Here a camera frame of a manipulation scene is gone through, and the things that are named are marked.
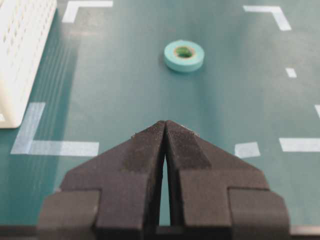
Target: perforated basket wall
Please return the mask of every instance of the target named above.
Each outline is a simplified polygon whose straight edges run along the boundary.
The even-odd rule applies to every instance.
[[[0,128],[23,119],[57,0],[0,0]]]

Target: green table surface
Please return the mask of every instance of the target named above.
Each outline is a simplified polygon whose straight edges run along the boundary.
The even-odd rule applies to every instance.
[[[283,152],[279,143],[320,138],[320,1],[114,0],[63,23],[67,2],[58,0],[29,100],[45,103],[35,140],[99,142],[103,153],[173,120],[232,154],[235,144],[257,142],[261,156],[244,160],[284,197],[291,224],[320,225],[320,153]],[[292,30],[243,5],[280,6]],[[165,66],[165,46],[179,39],[203,47],[200,70]],[[90,159],[13,155],[18,132],[0,129],[1,225],[36,224],[44,197]],[[166,176],[162,225],[170,224]]]

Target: mint green tape roll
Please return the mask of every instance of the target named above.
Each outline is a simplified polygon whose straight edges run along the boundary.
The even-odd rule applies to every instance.
[[[196,71],[203,65],[204,59],[205,51],[192,41],[174,41],[164,49],[165,64],[177,72]]]

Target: tape roll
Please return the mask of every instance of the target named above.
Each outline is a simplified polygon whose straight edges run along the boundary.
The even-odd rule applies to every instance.
[[[165,64],[177,72],[190,73],[196,71],[201,68],[204,59],[205,51],[192,41],[174,41],[164,49]]]

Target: white plastic basket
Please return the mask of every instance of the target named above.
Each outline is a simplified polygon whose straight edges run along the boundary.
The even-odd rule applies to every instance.
[[[57,0],[0,0],[0,128],[20,126]]]

